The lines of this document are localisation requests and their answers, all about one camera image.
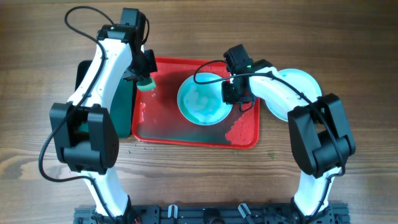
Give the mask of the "white plate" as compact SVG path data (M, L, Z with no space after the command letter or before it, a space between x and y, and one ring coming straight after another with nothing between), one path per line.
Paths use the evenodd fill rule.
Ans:
M319 84L307 72L296 68L286 68L279 70L279 74L312 102L317 101L317 98L322 96L322 90ZM288 121L287 113L283 112L281 109L277 109L275 104L269 103L267 101L265 101L265 104L274 116L282 121Z
M180 85L177 93L178 108L191 123L201 126L220 123L233 108L223 101L221 91L221 81L197 84L192 75Z

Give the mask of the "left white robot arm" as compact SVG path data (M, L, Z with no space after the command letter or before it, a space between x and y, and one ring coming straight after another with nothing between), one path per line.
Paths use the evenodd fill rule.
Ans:
M131 199L123 190L114 165L119 153L119 138L110 110L119 82L134 82L140 91L156 87L152 72L157 71L154 53L145 50L149 20L138 9L124 8L121 22L104 25L96 37L96 53L86 75L66 103L55 103L50 110L52 132L39 155L43 178L61 183L44 171L44 155L51 141L57 158L76 172L88 186L96 205L79 212L95 223L140 223Z

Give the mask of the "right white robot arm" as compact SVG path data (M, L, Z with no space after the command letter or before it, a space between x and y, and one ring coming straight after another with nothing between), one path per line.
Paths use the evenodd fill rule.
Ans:
M356 150L342 101L332 93L323 95L307 72L254 61L241 44L223 57L231 74L222 82L223 101L243 105L261 98L274 116L288 123L292 155L301 170L292 199L295 221L310 223L325 216L331 185L345 174Z

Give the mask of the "green yellow sponge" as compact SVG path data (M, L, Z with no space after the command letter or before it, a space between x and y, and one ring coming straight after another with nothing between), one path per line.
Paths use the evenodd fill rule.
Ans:
M156 87L155 81L152 77L145 78L142 81L137 81L137 88L140 91L151 91Z

